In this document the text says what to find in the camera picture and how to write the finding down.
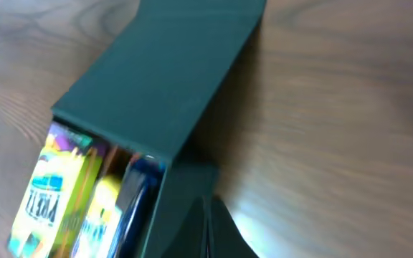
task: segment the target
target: wooden table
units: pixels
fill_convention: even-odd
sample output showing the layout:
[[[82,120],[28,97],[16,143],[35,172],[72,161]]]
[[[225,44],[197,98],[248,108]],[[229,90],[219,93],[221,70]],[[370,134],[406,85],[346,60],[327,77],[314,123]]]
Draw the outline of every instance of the wooden table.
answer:
[[[137,8],[0,1],[0,257],[50,105]],[[413,1],[269,0],[195,137],[261,257],[413,257]]]

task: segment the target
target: wood grain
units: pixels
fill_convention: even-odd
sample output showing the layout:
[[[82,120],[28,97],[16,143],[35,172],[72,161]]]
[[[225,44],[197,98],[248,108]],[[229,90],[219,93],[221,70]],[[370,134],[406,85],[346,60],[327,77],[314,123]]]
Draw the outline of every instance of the wood grain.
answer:
[[[0,1],[0,257],[50,105],[138,4]],[[413,1],[269,0],[195,138],[261,257],[413,257]]]

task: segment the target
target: colorful packaging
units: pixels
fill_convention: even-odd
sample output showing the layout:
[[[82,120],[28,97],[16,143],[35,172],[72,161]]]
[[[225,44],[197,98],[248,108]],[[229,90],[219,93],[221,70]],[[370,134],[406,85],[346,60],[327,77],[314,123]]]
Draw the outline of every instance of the colorful packaging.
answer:
[[[12,226],[15,257],[68,257],[106,145],[53,123]]]
[[[119,190],[120,180],[114,176],[106,176],[98,181],[71,253],[72,258],[98,258],[108,255],[121,215],[121,212],[115,209]]]

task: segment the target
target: box lid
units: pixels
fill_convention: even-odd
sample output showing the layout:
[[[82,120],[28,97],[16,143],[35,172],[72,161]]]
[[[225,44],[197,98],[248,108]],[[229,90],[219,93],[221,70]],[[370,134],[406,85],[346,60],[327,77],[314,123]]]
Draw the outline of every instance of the box lid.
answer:
[[[143,0],[54,115],[172,162],[257,25],[265,0]]]

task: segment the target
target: dark green box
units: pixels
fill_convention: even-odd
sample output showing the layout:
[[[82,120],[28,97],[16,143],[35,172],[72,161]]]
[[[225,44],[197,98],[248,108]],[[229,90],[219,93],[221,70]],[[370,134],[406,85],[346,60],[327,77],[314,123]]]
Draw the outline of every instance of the dark green box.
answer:
[[[142,0],[136,18],[54,104],[55,119],[167,164],[142,257],[161,257],[217,168],[179,157],[265,0]]]

